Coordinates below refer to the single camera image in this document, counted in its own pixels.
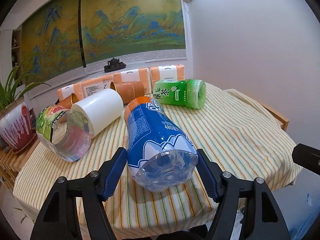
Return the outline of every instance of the cardboard tube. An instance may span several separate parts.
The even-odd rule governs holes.
[[[75,93],[72,93],[70,96],[68,96],[67,98],[63,99],[59,104],[58,106],[63,106],[67,109],[71,109],[71,106],[78,102],[79,99],[78,97],[76,96]]]
[[[130,103],[135,98],[144,96],[144,86],[142,82],[111,82],[110,88],[118,92],[124,105]]]
[[[73,104],[71,110],[79,111],[89,119],[90,129],[96,136],[121,116],[123,102],[116,91],[104,89]]]

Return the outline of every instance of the yellow striped fabric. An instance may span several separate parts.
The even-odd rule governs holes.
[[[293,163],[295,143],[273,117],[255,101],[207,84],[203,109],[163,105],[168,117],[222,170],[241,179],[263,177],[271,190],[294,181],[301,167]],[[39,143],[19,173],[13,194],[33,220],[59,176],[84,177],[109,160],[118,147],[127,147],[123,115],[96,136],[89,152],[68,163]],[[81,229],[86,227],[82,200],[77,199]],[[118,239],[138,238],[188,229],[212,221],[217,205],[210,199],[195,170],[185,184],[152,193],[137,185],[127,167],[114,196],[104,203]]]

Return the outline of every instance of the red and white pot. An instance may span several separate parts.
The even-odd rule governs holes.
[[[23,150],[36,136],[24,98],[18,98],[0,112],[0,135],[13,151]]]

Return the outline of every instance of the crushed plastic bottle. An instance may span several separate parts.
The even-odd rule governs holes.
[[[48,106],[36,122],[39,140],[68,162],[81,159],[89,150],[92,132],[88,119],[78,111],[63,106]]]
[[[139,185],[160,192],[191,178],[198,163],[196,149],[155,99],[134,99],[124,118],[129,134],[128,166]]]

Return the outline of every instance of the plastic bottle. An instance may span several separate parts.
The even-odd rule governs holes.
[[[92,132],[87,117],[63,106],[48,106],[40,112],[36,131],[40,141],[68,162],[81,159],[89,150]]]
[[[155,83],[153,97],[161,104],[200,109],[205,104],[206,86],[202,80],[161,80]]]
[[[124,112],[128,166],[133,179],[152,192],[190,179],[198,155],[187,135],[149,97],[131,101]]]

